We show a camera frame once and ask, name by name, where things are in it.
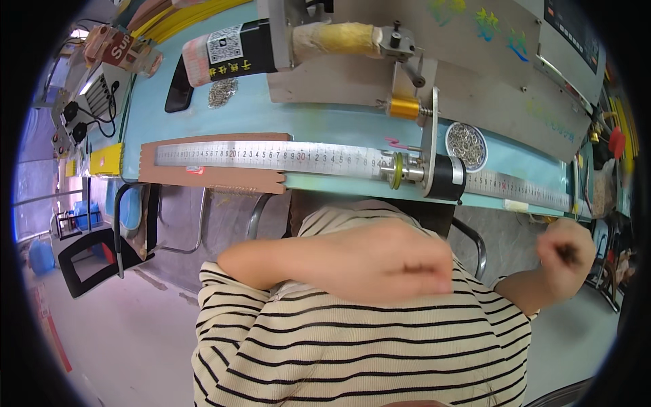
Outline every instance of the black phone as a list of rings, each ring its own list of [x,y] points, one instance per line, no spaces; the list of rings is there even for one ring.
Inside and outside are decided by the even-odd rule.
[[[187,80],[186,65],[183,62],[183,55],[181,55],[178,59],[178,64],[176,64],[172,84],[167,93],[165,111],[172,113],[187,109],[190,106],[190,100],[192,99],[192,92],[194,90]]]

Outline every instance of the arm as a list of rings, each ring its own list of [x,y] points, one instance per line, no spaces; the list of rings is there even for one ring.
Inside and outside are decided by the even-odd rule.
[[[217,263],[260,290],[293,279],[355,302],[451,290],[450,246],[399,219],[318,236],[250,240],[222,252]]]
[[[540,267],[508,276],[495,292],[530,316],[576,294],[590,272],[595,251],[588,229],[559,219],[538,237]]]

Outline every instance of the brown wooden board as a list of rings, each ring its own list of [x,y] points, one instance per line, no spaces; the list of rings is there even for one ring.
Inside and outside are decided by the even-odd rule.
[[[138,181],[151,184],[200,186],[223,191],[251,193],[284,193],[285,176],[273,169],[203,167],[203,173],[187,171],[185,167],[157,167],[154,165],[156,147],[202,141],[272,140],[289,141],[287,133],[232,133],[199,135],[145,143],[140,150],[140,173]]]

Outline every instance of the fist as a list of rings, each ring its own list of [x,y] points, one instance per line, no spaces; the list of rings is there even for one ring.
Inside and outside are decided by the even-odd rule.
[[[538,237],[536,251],[552,294],[565,300],[581,288],[596,249],[588,229],[572,220],[558,219]]]

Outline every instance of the striped shirt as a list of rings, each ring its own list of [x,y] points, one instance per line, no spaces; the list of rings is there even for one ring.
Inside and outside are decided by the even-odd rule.
[[[400,217],[436,236],[393,206],[364,202],[313,213],[299,235]],[[453,265],[452,294],[369,307],[312,287],[272,298],[205,262],[195,406],[521,405],[531,319]]]

